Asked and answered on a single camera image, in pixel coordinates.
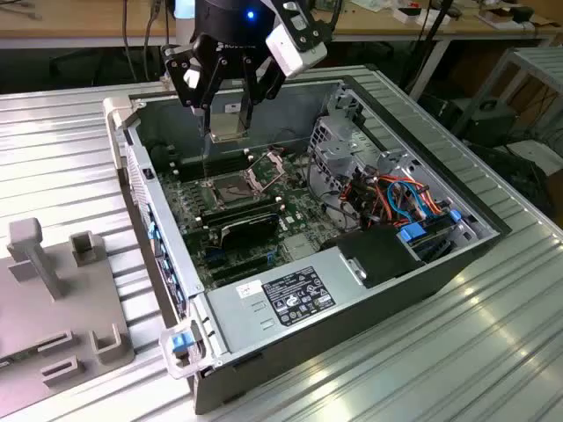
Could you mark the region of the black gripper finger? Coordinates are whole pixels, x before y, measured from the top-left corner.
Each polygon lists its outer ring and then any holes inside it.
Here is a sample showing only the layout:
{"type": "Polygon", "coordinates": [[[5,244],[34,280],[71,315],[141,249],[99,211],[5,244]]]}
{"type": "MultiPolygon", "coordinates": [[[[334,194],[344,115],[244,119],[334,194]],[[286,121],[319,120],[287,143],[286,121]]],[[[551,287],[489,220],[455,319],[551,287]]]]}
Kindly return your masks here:
{"type": "Polygon", "coordinates": [[[261,77],[258,77],[256,62],[250,56],[245,56],[243,59],[245,83],[239,123],[244,130],[251,126],[254,107],[265,99],[274,99],[286,79],[279,64],[272,56],[269,56],[265,63],[267,64],[266,70],[261,77]]]}
{"type": "Polygon", "coordinates": [[[180,103],[192,110],[201,131],[209,131],[211,103],[223,81],[223,56],[216,43],[196,42],[193,47],[168,47],[163,52],[180,103]]]}

